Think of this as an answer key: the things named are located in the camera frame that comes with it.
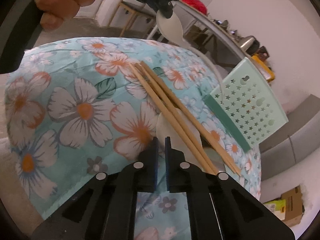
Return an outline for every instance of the light blue fabric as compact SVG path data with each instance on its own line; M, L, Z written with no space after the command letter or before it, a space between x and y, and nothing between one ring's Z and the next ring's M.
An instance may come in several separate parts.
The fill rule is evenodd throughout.
M227 172L260 198L260 152L244 153L202 97L217 85L192 52L155 41L74 38L26 51L6 88L8 134L20 182L46 219L99 171L134 161L155 135L159 111L132 74L145 61L233 157ZM187 201L170 194L160 150L158 188L139 193L136 239L190 239Z

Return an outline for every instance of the red object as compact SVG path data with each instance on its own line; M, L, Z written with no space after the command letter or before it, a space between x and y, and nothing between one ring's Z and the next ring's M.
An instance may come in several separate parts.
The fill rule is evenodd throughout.
M199 12L207 15L207 8L200 0L182 0L184 3L190 5L194 9L198 10Z

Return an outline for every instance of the yellow package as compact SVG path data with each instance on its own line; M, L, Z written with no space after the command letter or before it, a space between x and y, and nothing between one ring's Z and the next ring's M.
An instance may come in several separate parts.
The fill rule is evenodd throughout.
M285 219L285 199L266 202L264 206L281 221Z

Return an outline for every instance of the perforated plastic board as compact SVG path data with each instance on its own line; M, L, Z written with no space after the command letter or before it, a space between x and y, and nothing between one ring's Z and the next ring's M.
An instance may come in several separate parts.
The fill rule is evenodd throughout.
M288 118L270 86L254 64L243 59L220 87L204 98L244 151L250 150L276 132Z

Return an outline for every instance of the white plastic spoon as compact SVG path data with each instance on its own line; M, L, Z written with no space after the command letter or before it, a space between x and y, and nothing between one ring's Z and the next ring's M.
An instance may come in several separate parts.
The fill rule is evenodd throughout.
M183 40L183 28L178 16L173 12L171 18L167 19L163 16L160 10L158 10L156 21L159 31L167 40L174 44L177 44L181 48L192 51L205 62L208 68L211 69L211 71L216 75L218 79L223 100L223 85L220 72L217 70L216 66L212 63L210 59L208 59L208 57L205 54L193 48L190 44Z

